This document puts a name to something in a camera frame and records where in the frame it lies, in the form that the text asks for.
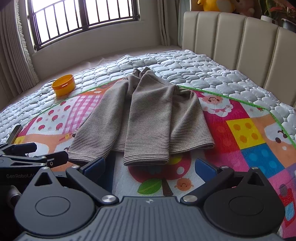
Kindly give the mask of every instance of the blue square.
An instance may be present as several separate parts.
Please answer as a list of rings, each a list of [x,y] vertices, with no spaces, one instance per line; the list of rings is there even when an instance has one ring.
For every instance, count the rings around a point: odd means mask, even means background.
[[[266,143],[241,150],[249,167],[259,167],[267,178],[284,170],[284,166]]]

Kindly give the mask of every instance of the wall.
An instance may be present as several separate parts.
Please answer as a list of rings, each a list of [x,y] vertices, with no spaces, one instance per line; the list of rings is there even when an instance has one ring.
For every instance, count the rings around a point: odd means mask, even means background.
[[[92,29],[60,40],[34,53],[31,52],[31,40],[27,40],[28,33],[25,33],[28,27],[24,26],[24,36],[39,78],[42,80],[81,61],[103,54],[159,45],[157,0],[139,0],[139,8],[140,21]],[[21,20],[22,25],[27,25],[26,19],[22,17]]]

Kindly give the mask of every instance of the green border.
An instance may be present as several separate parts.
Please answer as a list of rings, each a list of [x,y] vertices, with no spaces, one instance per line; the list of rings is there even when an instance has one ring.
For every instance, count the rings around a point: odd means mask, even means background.
[[[243,100],[238,100],[238,99],[235,99],[235,98],[232,98],[232,97],[229,97],[229,96],[224,96],[224,95],[221,95],[221,94],[217,94],[217,93],[214,93],[214,92],[211,92],[211,91],[205,91],[205,90],[202,90],[202,89],[191,88],[191,87],[187,87],[187,86],[181,86],[181,87],[183,87],[185,89],[189,89],[189,90],[195,90],[195,91],[205,92],[205,93],[212,94],[212,95],[217,95],[217,96],[220,96],[220,97],[223,97],[223,98],[227,98],[227,99],[231,99],[231,100],[234,100],[234,101],[238,101],[240,103],[243,103],[243,104],[246,104],[246,105],[249,105],[249,106],[253,106],[253,107],[257,107],[257,108],[261,108],[261,109],[267,110],[271,114],[271,116],[274,118],[274,120],[276,121],[276,123],[282,128],[282,130],[287,135],[288,139],[291,141],[292,145],[296,149],[296,143],[292,140],[292,138],[290,137],[290,135],[288,134],[288,132],[286,131],[286,129],[282,126],[282,124],[279,122],[279,120],[270,112],[270,110],[268,110],[268,109],[266,109],[264,107],[261,107],[259,105],[255,105],[253,103],[248,103],[248,102],[245,102]]]
[[[106,83],[104,83],[104,84],[101,84],[101,85],[98,85],[98,86],[96,86],[96,87],[93,87],[93,88],[87,89],[87,90],[85,90],[85,91],[83,91],[83,92],[81,92],[81,93],[79,93],[79,94],[77,94],[77,95],[80,95],[80,94],[85,93],[85,92],[87,92],[87,91],[93,90],[93,89],[95,89],[95,88],[99,88],[99,87],[101,87],[101,86],[103,86],[103,85],[107,85],[107,84],[109,84],[109,83],[111,83],[111,82],[113,82],[113,81],[116,81],[116,80],[111,80],[111,81],[106,82]],[[234,100],[234,101],[238,101],[238,102],[240,102],[240,103],[243,103],[243,104],[246,104],[246,105],[249,105],[249,106],[253,106],[253,107],[256,107],[256,108],[261,108],[261,109],[267,110],[267,111],[271,114],[271,116],[274,118],[274,120],[276,121],[276,123],[282,128],[282,130],[283,130],[284,133],[287,135],[288,139],[291,141],[292,145],[293,145],[294,148],[296,149],[296,143],[292,140],[292,138],[290,137],[290,135],[288,134],[288,132],[286,131],[286,129],[282,126],[282,124],[279,122],[279,120],[278,120],[278,119],[277,119],[277,118],[276,118],[276,117],[270,112],[270,110],[268,110],[268,109],[266,109],[266,108],[264,108],[264,107],[262,107],[262,106],[255,105],[255,104],[253,104],[253,103],[248,103],[248,102],[245,102],[245,101],[243,101],[243,100],[238,100],[238,99],[235,99],[235,98],[232,98],[232,97],[229,97],[229,96],[225,96],[225,95],[222,95],[222,94],[218,94],[218,93],[215,93],[215,92],[206,91],[206,90],[202,90],[202,89],[198,89],[198,88],[187,87],[187,86],[181,86],[181,85],[178,85],[178,86],[180,86],[180,87],[182,87],[182,88],[184,88],[184,89],[195,90],[195,91],[199,91],[199,92],[205,92],[205,93],[208,93],[208,94],[212,94],[212,95],[220,96],[220,97],[223,97],[223,98],[231,99],[231,100]],[[69,100],[69,99],[71,99],[71,98],[73,98],[73,97],[75,97],[75,96],[72,96],[72,97],[66,98],[66,99],[64,99],[64,100],[61,100],[61,102],[65,101],[65,100]],[[45,113],[46,111],[50,110],[51,108],[53,108],[53,107],[59,105],[61,102],[56,103],[54,106],[47,108],[46,110],[42,111],[39,115],[35,116],[34,118],[40,116],[41,114]]]
[[[65,101],[65,100],[69,100],[69,99],[71,99],[71,98],[73,98],[73,97],[75,97],[75,96],[78,96],[78,95],[80,95],[80,94],[82,94],[82,93],[85,93],[85,92],[87,92],[87,91],[93,90],[93,89],[95,89],[95,88],[99,88],[99,87],[101,87],[101,86],[103,86],[103,85],[107,85],[107,84],[109,84],[109,83],[111,83],[111,82],[113,82],[113,81],[116,81],[116,80],[112,80],[112,81],[106,82],[106,83],[101,84],[101,85],[98,85],[98,86],[96,86],[96,87],[93,87],[93,88],[87,89],[87,90],[85,90],[85,91],[83,91],[83,92],[81,92],[81,93],[79,93],[79,94],[77,94],[77,95],[74,95],[74,96],[72,96],[72,97],[69,97],[69,98],[63,99],[63,100],[61,100],[59,103],[56,103],[56,104],[54,104],[53,106],[51,106],[51,107],[45,109],[44,111],[41,111],[41,113],[38,114],[37,116],[35,116],[34,118],[40,116],[41,114],[45,113],[46,111],[50,110],[51,108],[56,107],[57,105],[59,105],[60,103],[62,103],[62,102]]]

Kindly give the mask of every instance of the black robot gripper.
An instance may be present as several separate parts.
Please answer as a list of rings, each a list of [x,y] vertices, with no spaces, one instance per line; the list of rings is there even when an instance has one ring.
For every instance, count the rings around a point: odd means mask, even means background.
[[[17,240],[282,240],[276,232],[285,209],[259,168],[235,172],[202,161],[215,175],[180,202],[127,196],[120,202],[85,176],[96,179],[104,161],[68,168],[72,188],[50,168],[39,169],[15,207],[24,229]]]
[[[57,167],[68,162],[65,151],[29,157],[37,150],[33,142],[0,145],[0,185],[27,185],[42,167]]]

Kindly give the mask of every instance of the cartoon print mat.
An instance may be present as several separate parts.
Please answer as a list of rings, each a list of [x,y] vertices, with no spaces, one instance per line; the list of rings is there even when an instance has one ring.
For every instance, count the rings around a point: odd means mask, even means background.
[[[38,148],[32,156],[68,150],[72,132],[113,83],[46,110],[24,126],[15,143],[35,142]],[[287,132],[265,109],[208,92],[195,93],[215,141],[213,149],[171,156],[167,165],[149,167],[123,166],[123,154],[112,153],[106,160],[106,171],[99,185],[120,199],[123,196],[176,196],[180,199],[204,183],[195,172],[197,158],[216,166],[230,166],[235,171],[257,166],[285,206],[286,215],[279,233],[283,238],[296,236],[296,149]],[[65,170],[71,165],[67,163],[54,170]]]

